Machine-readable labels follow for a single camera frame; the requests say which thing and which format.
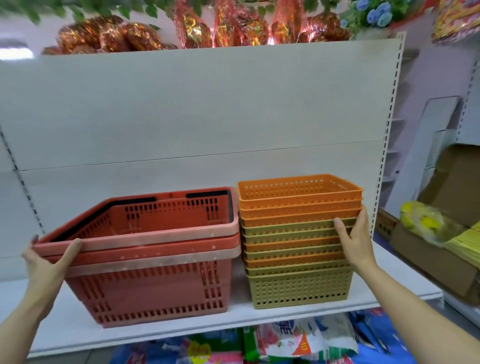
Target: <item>flower bouquet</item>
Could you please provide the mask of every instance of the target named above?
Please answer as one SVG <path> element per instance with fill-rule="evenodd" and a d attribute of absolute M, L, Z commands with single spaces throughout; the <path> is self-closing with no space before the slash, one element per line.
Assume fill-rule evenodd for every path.
<path fill-rule="evenodd" d="M 410 0 L 356 0 L 340 15 L 341 26 L 359 38 L 361 33 L 389 33 L 384 30 L 405 17 Z"/>

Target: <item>stack of red shopping baskets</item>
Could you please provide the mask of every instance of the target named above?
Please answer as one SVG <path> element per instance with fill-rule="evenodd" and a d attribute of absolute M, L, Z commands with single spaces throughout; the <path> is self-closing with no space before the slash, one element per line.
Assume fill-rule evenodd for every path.
<path fill-rule="evenodd" d="M 225 312 L 239 256 L 231 187 L 111 198 L 39 240 L 56 262 L 82 251 L 67 283 L 103 327 Z"/>
<path fill-rule="evenodd" d="M 346 299 L 352 269 L 333 219 L 350 230 L 363 190 L 330 174 L 239 182 L 238 190 L 253 306 Z"/>

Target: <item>white and green package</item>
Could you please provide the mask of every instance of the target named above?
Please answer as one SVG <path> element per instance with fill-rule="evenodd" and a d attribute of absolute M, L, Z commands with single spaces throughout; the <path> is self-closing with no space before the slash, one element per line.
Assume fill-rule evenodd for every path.
<path fill-rule="evenodd" d="M 347 352 L 358 352 L 345 314 L 250 326 L 243 332 L 245 360 L 252 363 L 336 360 Z"/>

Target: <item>person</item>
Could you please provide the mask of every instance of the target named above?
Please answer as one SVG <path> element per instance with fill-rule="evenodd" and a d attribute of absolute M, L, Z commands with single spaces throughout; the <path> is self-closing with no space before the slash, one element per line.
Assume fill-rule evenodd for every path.
<path fill-rule="evenodd" d="M 480 363 L 480 342 L 377 265 L 365 206 L 350 235 L 342 220 L 336 218 L 334 224 L 348 261 L 390 316 L 419 364 Z M 23 257 L 28 267 L 28 287 L 18 307 L 0 325 L 0 364 L 21 364 L 25 361 L 38 325 L 52 309 L 68 266 L 80 249 L 81 241 L 77 239 L 56 264 L 39 257 L 31 244 L 25 250 Z"/>

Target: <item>hanging greenery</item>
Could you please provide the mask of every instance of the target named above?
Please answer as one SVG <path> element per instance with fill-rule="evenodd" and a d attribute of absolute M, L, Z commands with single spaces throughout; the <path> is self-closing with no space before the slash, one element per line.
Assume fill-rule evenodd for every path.
<path fill-rule="evenodd" d="M 188 0 L 193 10 L 202 15 L 202 6 L 209 5 L 212 0 Z M 242 2 L 255 3 L 257 0 L 241 0 Z M 275 11 L 275 0 L 267 5 L 260 5 L 258 11 L 265 15 L 267 12 Z M 319 0 L 303 0 L 306 12 L 317 10 Z M 59 17 L 67 15 L 70 9 L 73 18 L 80 23 L 89 15 L 112 15 L 118 12 L 123 17 L 130 19 L 131 12 L 146 13 L 158 18 L 158 10 L 164 10 L 171 14 L 169 9 L 174 5 L 175 0 L 0 0 L 0 16 L 10 14 L 23 14 L 33 23 L 39 24 L 44 14 L 54 14 Z"/>

